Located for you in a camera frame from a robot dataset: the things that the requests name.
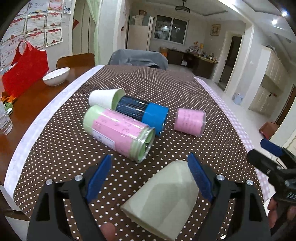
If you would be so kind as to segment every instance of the metal screw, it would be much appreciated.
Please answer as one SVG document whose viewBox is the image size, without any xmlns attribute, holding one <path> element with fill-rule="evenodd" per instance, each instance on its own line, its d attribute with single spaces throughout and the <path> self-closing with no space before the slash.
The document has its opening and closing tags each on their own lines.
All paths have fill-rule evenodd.
<svg viewBox="0 0 296 241">
<path fill-rule="evenodd" d="M 221 175 L 221 174 L 217 175 L 216 178 L 217 178 L 217 180 L 219 180 L 219 181 L 224 181 L 224 180 L 225 180 L 225 176 L 223 176 L 223 175 Z"/>
<path fill-rule="evenodd" d="M 76 181 L 81 181 L 81 180 L 82 180 L 82 175 L 76 175 L 76 176 L 74 177 L 74 179 L 75 179 Z"/>
<path fill-rule="evenodd" d="M 48 186 L 51 185 L 52 183 L 53 183 L 53 181 L 51 179 L 47 179 L 45 182 L 45 184 Z"/>
<path fill-rule="evenodd" d="M 252 180 L 250 180 L 250 179 L 247 180 L 246 183 L 247 183 L 247 185 L 249 185 L 249 186 L 252 186 L 252 185 L 254 184 L 254 182 L 253 182 Z"/>
</svg>

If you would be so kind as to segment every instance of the blue and black cylinder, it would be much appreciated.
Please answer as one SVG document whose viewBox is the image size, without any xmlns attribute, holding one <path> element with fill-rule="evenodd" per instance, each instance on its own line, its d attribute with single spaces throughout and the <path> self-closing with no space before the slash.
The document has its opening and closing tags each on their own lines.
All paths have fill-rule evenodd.
<svg viewBox="0 0 296 241">
<path fill-rule="evenodd" d="M 131 96 L 124 96 L 120 99 L 116 111 L 154 127 L 156 135 L 160 136 L 169 108 Z"/>
</svg>

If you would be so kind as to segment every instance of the white sticker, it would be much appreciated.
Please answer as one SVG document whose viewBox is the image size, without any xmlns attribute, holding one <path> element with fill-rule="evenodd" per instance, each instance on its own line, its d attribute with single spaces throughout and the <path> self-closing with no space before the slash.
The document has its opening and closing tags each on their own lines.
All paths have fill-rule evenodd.
<svg viewBox="0 0 296 241">
<path fill-rule="evenodd" d="M 108 137 L 104 136 L 103 134 L 99 133 L 98 131 L 93 129 L 93 137 L 96 138 L 98 141 L 102 142 L 106 146 L 115 150 L 115 141 L 109 139 Z"/>
</svg>

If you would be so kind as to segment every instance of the green curtain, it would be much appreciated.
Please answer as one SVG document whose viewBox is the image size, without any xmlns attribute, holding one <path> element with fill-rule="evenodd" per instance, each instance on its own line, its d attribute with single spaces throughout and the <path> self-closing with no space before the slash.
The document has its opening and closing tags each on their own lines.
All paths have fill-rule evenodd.
<svg viewBox="0 0 296 241">
<path fill-rule="evenodd" d="M 100 49 L 99 49 L 99 20 L 100 20 L 100 12 L 102 0 L 86 0 L 87 5 L 89 6 L 89 11 L 91 16 L 96 24 L 96 28 L 94 30 L 94 56 L 96 57 L 96 65 L 99 64 L 100 61 Z"/>
</svg>

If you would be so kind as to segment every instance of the wooden chair back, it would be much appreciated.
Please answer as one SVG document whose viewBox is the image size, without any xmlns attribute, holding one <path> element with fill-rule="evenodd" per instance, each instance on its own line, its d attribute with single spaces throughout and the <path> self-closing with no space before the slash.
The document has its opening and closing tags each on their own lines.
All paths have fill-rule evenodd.
<svg viewBox="0 0 296 241">
<path fill-rule="evenodd" d="M 93 53 L 83 53 L 59 58 L 57 69 L 64 67 L 95 66 L 95 56 Z"/>
</svg>

